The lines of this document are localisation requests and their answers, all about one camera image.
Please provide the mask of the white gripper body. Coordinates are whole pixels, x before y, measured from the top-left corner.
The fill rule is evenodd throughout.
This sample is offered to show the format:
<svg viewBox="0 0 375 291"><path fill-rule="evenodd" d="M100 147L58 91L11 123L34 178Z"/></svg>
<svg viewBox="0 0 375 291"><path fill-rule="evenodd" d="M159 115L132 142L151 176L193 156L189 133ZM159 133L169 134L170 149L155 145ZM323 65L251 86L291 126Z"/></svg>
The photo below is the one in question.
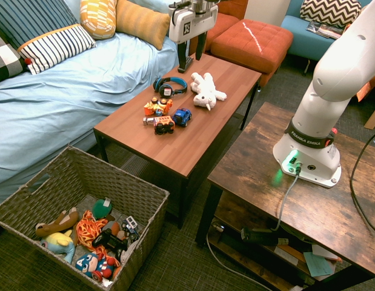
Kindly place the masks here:
<svg viewBox="0 0 375 291"><path fill-rule="evenodd" d="M217 20L217 3L218 1L179 1L169 4L169 38L175 43L183 43L212 29Z"/></svg>

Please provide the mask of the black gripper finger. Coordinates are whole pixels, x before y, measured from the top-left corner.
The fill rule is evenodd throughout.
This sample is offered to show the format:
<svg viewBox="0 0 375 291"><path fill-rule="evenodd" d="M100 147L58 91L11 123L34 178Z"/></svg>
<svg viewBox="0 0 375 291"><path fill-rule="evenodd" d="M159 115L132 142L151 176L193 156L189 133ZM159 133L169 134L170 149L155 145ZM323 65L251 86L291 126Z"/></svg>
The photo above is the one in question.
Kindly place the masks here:
<svg viewBox="0 0 375 291"><path fill-rule="evenodd" d="M207 32L203 32L197 37L196 60L198 61L201 59L201 56L204 52L206 39L207 39Z"/></svg>
<svg viewBox="0 0 375 291"><path fill-rule="evenodd" d="M179 73L185 73L193 63L193 58L188 55L189 48L190 40L178 44Z"/></svg>

